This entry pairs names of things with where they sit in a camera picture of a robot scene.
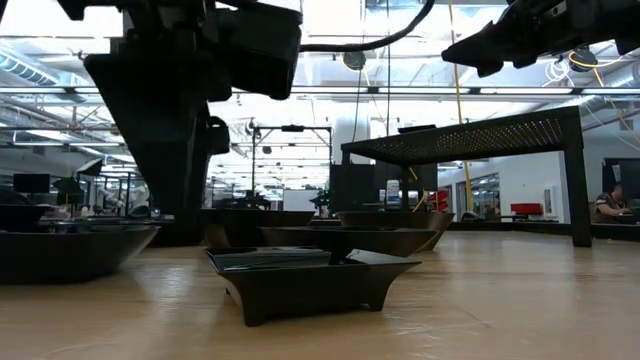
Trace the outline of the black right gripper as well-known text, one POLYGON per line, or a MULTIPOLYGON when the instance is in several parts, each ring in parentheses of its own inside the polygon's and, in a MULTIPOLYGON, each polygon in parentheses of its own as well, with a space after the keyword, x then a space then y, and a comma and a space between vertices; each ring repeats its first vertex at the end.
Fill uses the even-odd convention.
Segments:
POLYGON ((449 46, 442 59, 487 77, 505 62, 530 64, 530 56, 566 52, 612 40, 620 55, 639 48, 638 0, 531 0, 449 46))

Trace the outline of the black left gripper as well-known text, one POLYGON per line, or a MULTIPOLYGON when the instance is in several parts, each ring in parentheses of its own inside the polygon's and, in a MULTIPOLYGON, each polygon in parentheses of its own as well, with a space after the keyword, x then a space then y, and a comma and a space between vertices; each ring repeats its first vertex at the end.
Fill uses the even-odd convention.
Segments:
MULTIPOLYGON (((92 78, 108 64, 158 65, 199 91, 229 95, 233 88, 262 95, 288 95, 300 47, 300 13, 259 1, 59 0, 73 21, 89 7, 114 7, 131 22, 112 41, 111 53, 91 55, 92 78)), ((118 100, 110 112, 146 181, 152 204, 174 217, 167 245, 197 245, 204 229, 204 195, 209 118, 207 104, 118 100)))

